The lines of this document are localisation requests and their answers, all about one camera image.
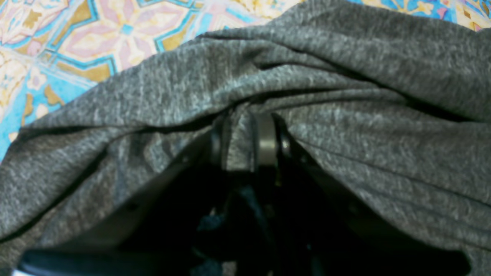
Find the black object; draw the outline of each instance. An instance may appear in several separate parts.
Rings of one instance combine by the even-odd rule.
[[[225,172],[228,121],[188,145],[103,222],[55,248],[28,250],[35,276],[189,275],[206,259],[237,275],[446,275],[466,257],[416,241],[326,174],[277,115],[255,115],[254,172]],[[209,216],[211,210],[219,216]],[[203,228],[206,219],[221,220]]]

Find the gray fabric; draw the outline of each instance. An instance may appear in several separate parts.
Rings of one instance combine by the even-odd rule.
[[[490,39],[489,30],[309,0],[265,26],[153,56],[21,129],[0,166],[0,238],[55,209],[0,244],[0,267],[36,241],[57,244],[97,223],[205,131],[206,118],[236,106],[227,169],[249,166],[250,112],[277,112],[376,212],[419,240],[464,250],[471,275],[488,275]],[[427,112],[435,108],[440,115]]]

